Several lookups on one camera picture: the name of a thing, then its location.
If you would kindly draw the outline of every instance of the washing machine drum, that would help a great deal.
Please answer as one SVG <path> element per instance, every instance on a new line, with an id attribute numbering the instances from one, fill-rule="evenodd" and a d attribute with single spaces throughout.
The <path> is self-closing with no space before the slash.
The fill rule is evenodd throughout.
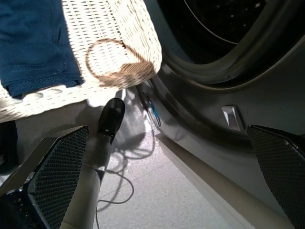
<path id="1" fill-rule="evenodd" d="M 166 39 L 160 38 L 164 59 L 188 80 L 210 87 L 257 77 L 305 32 L 303 0 L 163 0 L 159 4 L 170 27 Z M 168 45 L 173 43 L 170 35 L 180 51 Z"/>

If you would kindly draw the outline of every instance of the blue fabric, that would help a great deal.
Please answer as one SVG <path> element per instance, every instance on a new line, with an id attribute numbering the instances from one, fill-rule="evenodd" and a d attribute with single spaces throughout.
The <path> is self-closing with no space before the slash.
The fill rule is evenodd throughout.
<path id="1" fill-rule="evenodd" d="M 61 0 L 0 0 L 0 79 L 15 98 L 82 84 Z"/>

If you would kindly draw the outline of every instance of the electrical cable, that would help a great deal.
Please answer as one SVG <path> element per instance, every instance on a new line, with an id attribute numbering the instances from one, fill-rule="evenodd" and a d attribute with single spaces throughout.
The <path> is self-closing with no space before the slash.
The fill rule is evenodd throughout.
<path id="1" fill-rule="evenodd" d="M 130 200 L 130 199 L 132 198 L 133 194 L 134 194 L 134 186 L 133 186 L 132 182 L 131 182 L 128 178 L 126 178 L 126 177 L 124 177 L 123 175 L 119 174 L 118 172 L 115 172 L 115 171 L 112 171 L 112 170 L 106 170 L 105 172 L 106 172 L 106 173 L 110 173 L 110 174 L 116 174 L 116 175 L 118 175 L 119 177 L 121 177 L 121 178 L 123 178 L 124 180 L 126 180 L 126 181 L 131 185 L 131 187 L 132 187 L 132 193 L 130 194 L 130 196 L 129 196 L 126 200 L 124 200 L 124 201 L 122 201 L 122 202 L 114 202 L 114 201 L 99 199 L 99 200 L 97 201 L 97 204 L 100 203 L 100 202 L 109 203 L 109 204 L 124 204 L 124 203 L 126 203 L 128 200 Z M 96 209 L 95 209 L 95 220 L 96 220 L 97 228 L 100 229 L 99 221 L 98 221 L 98 219 L 97 219 L 97 206 L 96 206 Z"/>

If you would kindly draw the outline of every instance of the washing machine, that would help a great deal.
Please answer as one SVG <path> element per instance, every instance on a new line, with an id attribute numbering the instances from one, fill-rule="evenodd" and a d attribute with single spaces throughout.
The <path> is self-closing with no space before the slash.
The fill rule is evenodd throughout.
<path id="1" fill-rule="evenodd" d="M 137 87 L 156 127 L 279 214 L 248 125 L 305 134 L 303 0 L 146 0 L 163 49 Z M 227 114 L 235 114 L 233 121 Z"/>

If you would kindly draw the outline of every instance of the foot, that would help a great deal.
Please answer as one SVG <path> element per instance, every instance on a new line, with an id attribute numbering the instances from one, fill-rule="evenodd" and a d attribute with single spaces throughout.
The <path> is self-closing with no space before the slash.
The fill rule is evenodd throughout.
<path id="1" fill-rule="evenodd" d="M 98 133 L 111 137 L 112 144 L 116 133 L 119 131 L 125 114 L 125 104 L 119 98 L 113 98 L 105 105 L 100 120 Z"/>

